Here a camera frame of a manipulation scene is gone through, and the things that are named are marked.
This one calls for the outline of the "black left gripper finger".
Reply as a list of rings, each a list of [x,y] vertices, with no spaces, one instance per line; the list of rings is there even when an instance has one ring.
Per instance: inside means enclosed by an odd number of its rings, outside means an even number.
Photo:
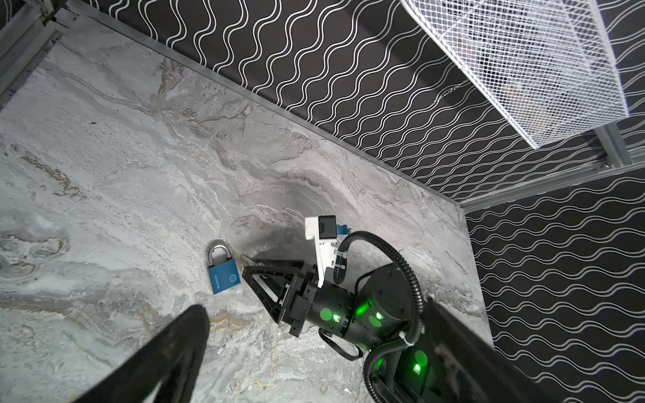
[[[210,322],[192,305],[78,402],[189,402],[208,342]]]

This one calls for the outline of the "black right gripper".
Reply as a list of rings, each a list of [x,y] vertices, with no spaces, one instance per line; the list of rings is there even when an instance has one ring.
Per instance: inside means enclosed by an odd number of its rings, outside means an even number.
[[[335,284],[317,287],[305,277],[302,260],[257,260],[245,264],[243,278],[275,323],[286,323],[300,335],[305,323],[318,328],[329,347],[340,350],[342,339],[359,350],[371,348],[371,335],[358,322],[356,296]]]

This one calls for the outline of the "blue padlock with key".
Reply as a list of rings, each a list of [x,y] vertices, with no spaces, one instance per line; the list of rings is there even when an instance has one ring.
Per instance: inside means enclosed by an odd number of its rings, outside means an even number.
[[[225,241],[218,239],[210,243],[207,264],[213,295],[218,295],[241,284],[242,276],[237,262]]]

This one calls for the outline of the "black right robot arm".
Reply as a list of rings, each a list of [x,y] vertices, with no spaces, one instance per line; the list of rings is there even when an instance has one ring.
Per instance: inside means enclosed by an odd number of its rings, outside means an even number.
[[[297,337],[307,323],[337,354],[366,361],[399,339],[412,321],[412,297],[395,265],[361,275],[350,292],[317,284],[301,260],[250,263],[243,277],[276,323]],[[508,364],[443,307],[427,302],[418,342],[377,359],[372,384],[386,402],[549,402],[551,397]]]

